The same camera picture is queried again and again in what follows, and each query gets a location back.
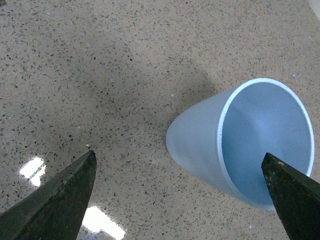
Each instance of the terrazzo floor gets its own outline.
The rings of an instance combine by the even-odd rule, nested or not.
[[[88,207],[101,218],[96,228],[82,226],[78,240],[288,239],[276,212],[183,170],[165,137],[195,103],[275,79],[308,111],[311,177],[320,182],[320,22],[306,0],[6,2],[0,213],[92,149]],[[20,172],[32,160],[41,170],[28,180]],[[107,222],[116,225],[99,225]]]

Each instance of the floor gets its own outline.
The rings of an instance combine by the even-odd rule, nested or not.
[[[98,164],[88,207],[108,220],[81,227],[78,240],[288,239],[274,211],[183,170],[165,137],[195,103],[272,78],[308,111],[311,177],[320,182],[319,30],[306,0],[7,0],[0,212],[92,149]],[[29,161],[38,173],[26,176]]]

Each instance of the speckled floor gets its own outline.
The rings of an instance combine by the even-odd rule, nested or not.
[[[7,0],[0,212],[37,188],[19,173],[28,161],[43,159],[43,184],[91,148],[98,166],[89,207],[124,239],[288,239],[274,211],[184,171],[165,136],[195,103],[253,78],[276,79],[310,115],[311,177],[320,182],[319,29],[304,0]],[[107,231],[82,227],[78,239],[114,239]]]

